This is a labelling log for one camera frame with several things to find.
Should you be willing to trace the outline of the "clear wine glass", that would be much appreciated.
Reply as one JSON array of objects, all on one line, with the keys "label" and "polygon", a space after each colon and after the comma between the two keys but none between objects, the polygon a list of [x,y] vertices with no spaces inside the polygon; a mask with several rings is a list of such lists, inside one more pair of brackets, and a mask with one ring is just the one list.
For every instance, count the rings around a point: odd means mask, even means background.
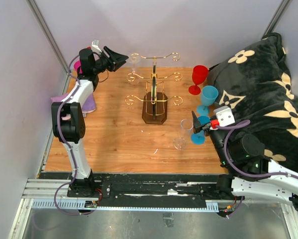
[{"label": "clear wine glass", "polygon": [[131,65],[129,73],[127,74],[127,80],[132,85],[137,85],[140,81],[141,71],[139,68],[139,62],[141,57],[138,53],[131,53],[128,58],[128,63]]},{"label": "clear wine glass", "polygon": [[173,141],[175,149],[184,150],[187,147],[192,131],[193,121],[191,119],[183,119],[180,122],[179,136]]}]

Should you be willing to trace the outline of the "blue wine glass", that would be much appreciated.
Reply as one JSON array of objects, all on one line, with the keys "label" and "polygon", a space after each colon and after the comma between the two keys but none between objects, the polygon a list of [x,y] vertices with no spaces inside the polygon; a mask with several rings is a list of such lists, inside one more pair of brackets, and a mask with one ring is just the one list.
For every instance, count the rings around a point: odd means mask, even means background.
[{"label": "blue wine glass", "polygon": [[201,91],[201,104],[197,107],[197,113],[200,116],[209,114],[209,106],[211,106],[218,97],[218,90],[214,86],[205,86]]},{"label": "blue wine glass", "polygon": [[[198,120],[201,124],[209,123],[210,118],[208,116],[199,116]],[[196,144],[196,145],[202,145],[205,142],[205,134],[203,131],[197,133],[197,134],[192,134],[191,135],[191,141]]]}]

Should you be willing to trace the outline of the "pink wine glass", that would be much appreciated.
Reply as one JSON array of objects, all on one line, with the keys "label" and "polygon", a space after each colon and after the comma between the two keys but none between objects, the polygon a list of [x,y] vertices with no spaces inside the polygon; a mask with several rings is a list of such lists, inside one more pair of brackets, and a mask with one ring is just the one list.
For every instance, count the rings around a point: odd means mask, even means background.
[{"label": "pink wine glass", "polygon": [[74,63],[74,70],[75,70],[78,74],[81,74],[81,73],[82,73],[80,60],[78,60],[78,61],[76,61],[76,62]]}]

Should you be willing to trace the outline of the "purple cloth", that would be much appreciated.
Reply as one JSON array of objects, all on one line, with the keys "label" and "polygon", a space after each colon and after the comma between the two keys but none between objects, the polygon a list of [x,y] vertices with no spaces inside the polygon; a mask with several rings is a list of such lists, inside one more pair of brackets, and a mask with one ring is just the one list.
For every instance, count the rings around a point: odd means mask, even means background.
[{"label": "purple cloth", "polygon": [[[67,96],[68,96],[68,93],[60,96],[52,97],[51,102],[61,102]],[[96,106],[94,96],[93,94],[90,94],[82,106],[83,117],[85,118],[88,113],[92,113],[96,109],[97,109],[97,106]]]}]

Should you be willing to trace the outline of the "red wine glass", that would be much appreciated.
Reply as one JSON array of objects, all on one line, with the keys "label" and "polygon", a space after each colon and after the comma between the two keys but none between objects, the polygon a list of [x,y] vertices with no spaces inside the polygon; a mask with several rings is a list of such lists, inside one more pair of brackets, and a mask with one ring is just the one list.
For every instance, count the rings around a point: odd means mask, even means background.
[{"label": "red wine glass", "polygon": [[209,69],[204,65],[196,65],[192,72],[192,81],[194,85],[189,87],[189,93],[192,95],[198,95],[201,93],[201,85],[207,78]]}]

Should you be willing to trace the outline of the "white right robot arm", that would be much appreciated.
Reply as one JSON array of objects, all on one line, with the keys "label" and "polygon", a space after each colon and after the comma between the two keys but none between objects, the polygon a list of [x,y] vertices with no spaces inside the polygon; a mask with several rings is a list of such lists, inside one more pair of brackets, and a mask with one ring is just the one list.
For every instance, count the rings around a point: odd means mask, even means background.
[{"label": "white right robot arm", "polygon": [[203,122],[192,112],[193,135],[209,136],[220,160],[228,170],[220,175],[215,194],[220,199],[250,197],[292,205],[298,211],[298,173],[283,167],[264,154],[265,146],[252,134],[239,139],[230,137],[237,129],[247,127],[246,119],[235,122],[228,107],[216,110],[216,115]]}]

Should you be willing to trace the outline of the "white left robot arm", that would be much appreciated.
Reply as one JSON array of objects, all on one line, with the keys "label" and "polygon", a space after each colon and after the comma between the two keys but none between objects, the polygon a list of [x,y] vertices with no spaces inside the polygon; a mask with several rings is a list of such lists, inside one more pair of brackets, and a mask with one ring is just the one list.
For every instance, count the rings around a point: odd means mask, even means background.
[{"label": "white left robot arm", "polygon": [[76,57],[80,66],[74,88],[61,101],[51,105],[53,134],[65,147],[72,167],[68,183],[69,197],[92,197],[99,192],[93,172],[86,158],[83,138],[86,132],[82,106],[99,83],[99,74],[115,72],[123,66],[128,56],[104,47],[101,52],[90,48],[79,51]]}]

